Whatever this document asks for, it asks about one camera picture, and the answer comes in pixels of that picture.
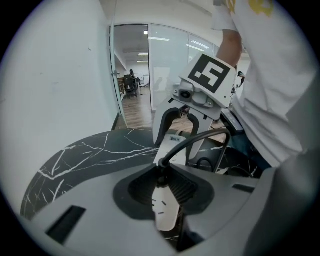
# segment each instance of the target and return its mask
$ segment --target desk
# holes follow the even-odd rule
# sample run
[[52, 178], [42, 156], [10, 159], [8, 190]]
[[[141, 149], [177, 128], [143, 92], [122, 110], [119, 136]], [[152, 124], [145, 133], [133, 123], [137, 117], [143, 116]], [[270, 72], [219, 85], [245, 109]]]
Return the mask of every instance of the desk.
[[[158, 150], [151, 128], [113, 130], [83, 138], [56, 153], [37, 171], [25, 192], [20, 214], [30, 220], [43, 207], [84, 181], [152, 164]], [[206, 139], [197, 156], [187, 165], [196, 166], [203, 157], [215, 163], [221, 150], [220, 142]], [[235, 149], [227, 148], [219, 169], [232, 166], [252, 172], [257, 165]], [[200, 168], [211, 170], [205, 161]]]

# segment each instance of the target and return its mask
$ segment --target sticker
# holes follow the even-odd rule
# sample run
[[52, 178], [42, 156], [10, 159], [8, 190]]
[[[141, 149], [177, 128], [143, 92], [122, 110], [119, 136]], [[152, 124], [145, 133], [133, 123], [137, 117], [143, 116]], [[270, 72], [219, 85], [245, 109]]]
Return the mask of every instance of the sticker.
[[220, 61], [203, 54], [188, 78], [215, 94], [230, 70]]
[[170, 137], [170, 141], [180, 142], [180, 139], [175, 137]]

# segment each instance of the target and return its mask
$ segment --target wire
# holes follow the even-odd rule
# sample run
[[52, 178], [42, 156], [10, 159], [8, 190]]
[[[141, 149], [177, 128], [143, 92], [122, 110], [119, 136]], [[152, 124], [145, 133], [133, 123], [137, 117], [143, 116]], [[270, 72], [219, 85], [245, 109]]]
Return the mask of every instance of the wire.
[[200, 158], [200, 159], [198, 160], [198, 162], [196, 162], [196, 167], [197, 167], [198, 169], [200, 169], [200, 163], [201, 163], [202, 161], [207, 161], [207, 162], [209, 163], [209, 165], [211, 166], [211, 172], [214, 172], [214, 166], [213, 166], [213, 164], [211, 163], [210, 159], [209, 159], [209, 158], [206, 158], [206, 157], [202, 157], [202, 158]]
[[173, 149], [171, 149], [171, 151], [169, 153], [166, 154], [166, 156], [164, 158], [161, 158], [159, 160], [159, 167], [165, 169], [167, 167], [170, 166], [170, 160], [176, 155], [178, 154], [181, 150], [185, 149], [186, 147], [189, 147], [190, 145], [201, 141], [203, 139], [209, 138], [211, 136], [215, 136], [215, 135], [219, 135], [219, 134], [225, 134], [225, 141], [222, 147], [222, 151], [220, 153], [220, 156], [218, 158], [218, 161], [215, 164], [215, 167], [213, 169], [213, 172], [215, 173], [217, 171], [217, 169], [219, 168], [219, 165], [222, 161], [222, 158], [224, 157], [224, 154], [226, 152], [227, 149], [227, 145], [229, 143], [230, 140], [230, 132], [228, 129], [224, 128], [224, 129], [217, 129], [217, 130], [208, 130], [202, 133], [197, 134], [196, 136], [190, 137], [188, 139], [186, 139], [185, 141], [179, 143], [178, 145], [176, 145]]
[[213, 126], [211, 126], [211, 129], [212, 129], [212, 130], [219, 130], [219, 129], [224, 128], [224, 127], [225, 127], [224, 125], [221, 126], [221, 127], [219, 127], [219, 128], [213, 128]]
[[239, 170], [243, 171], [244, 173], [246, 173], [250, 178], [253, 178], [253, 175], [250, 172], [248, 172], [246, 169], [243, 169], [243, 168], [241, 168], [239, 166], [233, 166], [233, 167], [230, 167], [228, 169], [228, 171], [230, 171], [232, 169], [239, 169]]

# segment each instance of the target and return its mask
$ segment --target white veining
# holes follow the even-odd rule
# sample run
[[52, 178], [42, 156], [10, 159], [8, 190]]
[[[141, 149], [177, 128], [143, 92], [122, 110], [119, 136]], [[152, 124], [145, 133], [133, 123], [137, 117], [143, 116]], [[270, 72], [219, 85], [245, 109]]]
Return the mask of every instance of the white veining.
[[248, 156], [248, 165], [249, 165], [249, 173], [251, 174], [249, 156]]
[[49, 204], [48, 201], [47, 201], [47, 199], [46, 199], [46, 197], [45, 197], [45, 194], [42, 193], [42, 195], [43, 195], [44, 201], [45, 201], [47, 204]]
[[91, 136], [90, 138], [105, 138], [106, 136]]
[[167, 238], [165, 238], [165, 240], [177, 241], [176, 239], [177, 239], [178, 237], [179, 237], [178, 235], [173, 236], [173, 237], [167, 237]]
[[69, 168], [72, 168], [71, 165], [67, 164], [65, 160], [62, 159], [62, 161], [65, 163], [66, 166], [68, 166]]
[[130, 140], [130, 139], [127, 138], [126, 136], [123, 136], [123, 137], [125, 137], [125, 138], [126, 138], [128, 141], [130, 141], [131, 143], [133, 143], [133, 144], [135, 144], [135, 145], [137, 145], [137, 146], [139, 146], [139, 147], [142, 147], [142, 148], [145, 148], [145, 149], [146, 149], [145, 146], [142, 146], [142, 145], [140, 145], [140, 144], [137, 144], [137, 143], [133, 142], [132, 140]]
[[153, 155], [154, 153], [150, 153], [150, 154], [140, 154], [139, 156], [150, 156], [150, 155]]
[[253, 172], [251, 173], [252, 176], [255, 174], [257, 169], [258, 169], [258, 166], [256, 166], [256, 168], [254, 168]]
[[34, 210], [34, 205], [31, 203], [31, 200], [30, 200], [30, 193], [31, 191], [35, 188], [35, 186], [37, 185], [38, 181], [41, 179], [42, 176], [40, 176], [36, 181], [35, 183], [33, 184], [33, 186], [31, 186], [28, 190], [28, 192], [26, 193], [25, 197], [24, 197], [24, 208], [23, 208], [23, 214], [26, 214], [26, 209], [27, 209], [27, 203], [30, 203], [32, 205], [32, 208]]
[[135, 130], [135, 129], [131, 130], [131, 131], [127, 134], [127, 136], [128, 136], [130, 133], [132, 133], [134, 130]]
[[53, 195], [52, 202], [54, 202], [54, 201], [56, 200], [56, 197], [57, 197], [57, 194], [58, 194], [58, 192], [59, 192], [59, 189], [60, 189], [62, 183], [64, 183], [64, 181], [65, 181], [65, 180], [63, 179], [63, 180], [60, 182], [59, 186], [56, 188], [56, 191], [55, 191], [55, 193], [54, 193], [54, 195]]
[[91, 167], [95, 167], [95, 166], [106, 166], [106, 165], [111, 165], [111, 164], [114, 164], [114, 163], [117, 163], [119, 161], [123, 161], [123, 160], [126, 160], [126, 159], [130, 159], [130, 158], [134, 158], [134, 157], [137, 157], [137, 156], [142, 156], [143, 154], [145, 153], [149, 153], [149, 152], [156, 152], [158, 151], [159, 149], [158, 148], [153, 148], [153, 149], [150, 149], [150, 150], [147, 150], [147, 151], [144, 151], [144, 152], [141, 152], [141, 153], [138, 153], [138, 154], [134, 154], [134, 155], [129, 155], [129, 156], [126, 156], [126, 157], [122, 157], [122, 158], [119, 158], [119, 159], [116, 159], [116, 160], [105, 160], [105, 161], [101, 161], [99, 163], [96, 163], [96, 164], [93, 164], [93, 165], [90, 165], [90, 166], [87, 166], [87, 167], [84, 167], [84, 168], [80, 168], [80, 169], [76, 169], [77, 167], [79, 167], [81, 164], [83, 164], [85, 161], [87, 161], [89, 158], [91, 158], [91, 155], [89, 157], [87, 157], [86, 159], [82, 160], [80, 163], [78, 163], [76, 166], [68, 169], [68, 170], [65, 170], [59, 174], [57, 174], [56, 176], [49, 176], [45, 173], [43, 173], [41, 170], [38, 171], [38, 173], [40, 173], [42, 176], [50, 179], [50, 180], [55, 180], [56, 178], [58, 177], [61, 177], [63, 175], [66, 175], [66, 174], [69, 174], [71, 172], [77, 172], [77, 171], [82, 171], [82, 170], [86, 170], [88, 168], [91, 168]]
[[144, 149], [132, 150], [132, 151], [129, 151], [129, 152], [114, 152], [114, 151], [109, 151], [109, 150], [103, 149], [101, 147], [92, 147], [90, 145], [85, 144], [84, 142], [82, 142], [82, 144], [85, 145], [86, 147], [90, 148], [90, 149], [102, 150], [104, 152], [111, 153], [111, 154], [132, 154], [134, 152], [141, 152], [141, 151], [144, 151], [144, 150], [153, 149], [153, 147], [145, 147]]
[[40, 201], [40, 193], [41, 193], [41, 191], [42, 191], [42, 189], [43, 189], [43, 187], [44, 187], [44, 184], [45, 184], [46, 180], [47, 180], [47, 179], [44, 179], [44, 180], [43, 180], [42, 185], [41, 185], [41, 187], [40, 187], [40, 189], [39, 189], [39, 193], [38, 193], [38, 194], [36, 194], [36, 193], [34, 194], [34, 195], [35, 195], [35, 198], [36, 198], [34, 207], [36, 207], [37, 202]]
[[224, 146], [216, 146], [216, 147], [212, 147], [212, 148], [210, 148], [210, 149], [201, 149], [201, 150], [199, 150], [198, 152], [206, 152], [206, 151], [208, 151], [208, 150], [220, 150], [220, 149], [222, 149]]
[[67, 146], [63, 149], [61, 155], [59, 156], [58, 160], [55, 162], [53, 168], [52, 168], [52, 172], [51, 172], [51, 175], [53, 176], [55, 171], [58, 170], [60, 168], [60, 166], [58, 168], [56, 168], [57, 164], [59, 163], [60, 159], [62, 158], [62, 156], [64, 155], [64, 153], [67, 151], [67, 150], [73, 150], [74, 148], [76, 147], [76, 145], [73, 145], [73, 146]]
[[55, 193], [49, 188], [50, 192], [52, 193], [53, 196], [55, 196]]
[[[192, 163], [192, 162], [188, 162], [187, 163], [188, 166], [197, 166], [196, 163]], [[211, 166], [209, 165], [203, 165], [203, 164], [200, 164], [201, 167], [206, 167], [206, 168], [211, 168]]]
[[139, 130], [139, 131], [147, 131], [147, 132], [152, 132], [152, 130], [139, 129], [139, 128], [135, 128], [135, 130]]
[[96, 153], [96, 154], [94, 155], [94, 157], [97, 156], [97, 155], [99, 155], [102, 151], [105, 150], [106, 144], [107, 144], [107, 141], [108, 141], [108, 136], [109, 136], [109, 133], [108, 133], [108, 134], [106, 135], [106, 137], [105, 137], [105, 141], [104, 141], [103, 148], [102, 148], [98, 153]]

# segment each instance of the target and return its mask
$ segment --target chair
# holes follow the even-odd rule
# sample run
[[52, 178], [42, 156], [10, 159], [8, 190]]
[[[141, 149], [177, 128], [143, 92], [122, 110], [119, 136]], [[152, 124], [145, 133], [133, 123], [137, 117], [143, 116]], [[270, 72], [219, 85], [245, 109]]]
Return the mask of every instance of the chair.
[[138, 97], [138, 95], [137, 95], [137, 86], [134, 83], [134, 79], [129, 74], [126, 74], [124, 76], [124, 87], [125, 87], [125, 91], [126, 91], [126, 96], [128, 96], [129, 98], [131, 96]]

